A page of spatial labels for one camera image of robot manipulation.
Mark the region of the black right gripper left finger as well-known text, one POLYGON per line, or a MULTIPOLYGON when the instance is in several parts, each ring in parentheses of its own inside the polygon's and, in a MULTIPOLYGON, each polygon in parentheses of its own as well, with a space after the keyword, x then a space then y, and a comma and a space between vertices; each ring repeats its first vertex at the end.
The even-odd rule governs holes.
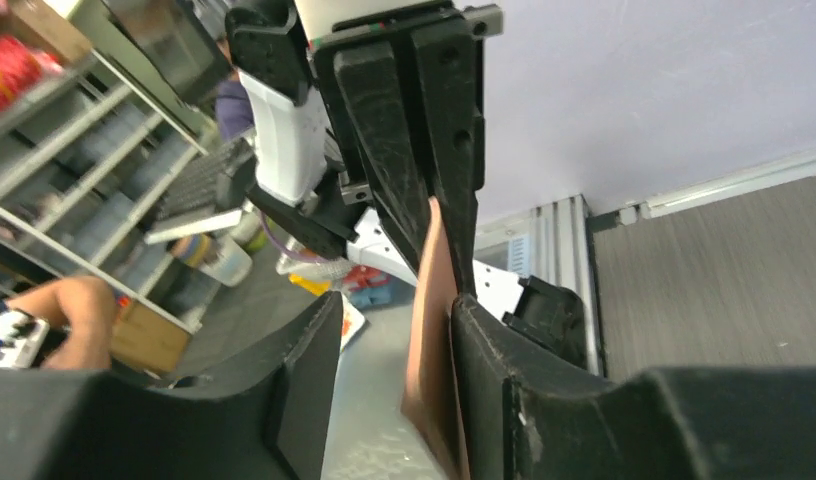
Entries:
POLYGON ((0 479, 317 479, 342 323, 327 293, 186 388, 0 371, 0 479))

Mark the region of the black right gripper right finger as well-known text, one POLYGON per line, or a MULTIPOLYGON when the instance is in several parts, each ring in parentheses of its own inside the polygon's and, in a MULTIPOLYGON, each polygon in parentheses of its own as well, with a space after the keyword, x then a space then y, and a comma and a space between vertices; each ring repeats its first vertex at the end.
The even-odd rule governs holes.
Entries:
POLYGON ((653 368, 614 383, 453 306, 476 479, 816 479, 816 367, 653 368))

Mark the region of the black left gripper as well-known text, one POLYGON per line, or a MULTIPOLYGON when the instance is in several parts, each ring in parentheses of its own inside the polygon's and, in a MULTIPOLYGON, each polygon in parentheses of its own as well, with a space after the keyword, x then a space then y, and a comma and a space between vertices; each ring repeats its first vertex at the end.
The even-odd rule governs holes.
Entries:
MULTIPOLYGON (((495 3, 327 1, 317 10, 311 63, 339 48, 411 34, 440 204, 459 292, 475 292, 475 44, 503 32, 495 3)), ((335 74, 361 149, 383 228, 417 272, 429 224, 428 193, 415 162, 394 51, 386 42, 335 56, 335 74)))

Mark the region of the tan leather card holder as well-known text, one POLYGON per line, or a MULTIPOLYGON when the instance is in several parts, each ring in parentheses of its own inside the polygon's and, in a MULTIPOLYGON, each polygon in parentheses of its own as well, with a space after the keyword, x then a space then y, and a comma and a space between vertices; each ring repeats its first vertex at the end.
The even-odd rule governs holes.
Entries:
POLYGON ((430 223, 415 288, 401 412, 449 479, 469 479, 464 425, 451 341, 458 290, 441 208, 429 199, 430 223))

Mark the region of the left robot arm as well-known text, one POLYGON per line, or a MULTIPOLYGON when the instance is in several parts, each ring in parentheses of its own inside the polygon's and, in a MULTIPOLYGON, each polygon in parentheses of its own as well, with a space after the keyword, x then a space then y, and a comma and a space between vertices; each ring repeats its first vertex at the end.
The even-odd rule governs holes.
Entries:
POLYGON ((247 196, 317 256, 405 281, 436 211, 458 289, 587 370, 597 353, 586 297, 473 258, 484 43, 503 28, 491 2, 237 3, 225 32, 254 113, 247 196))

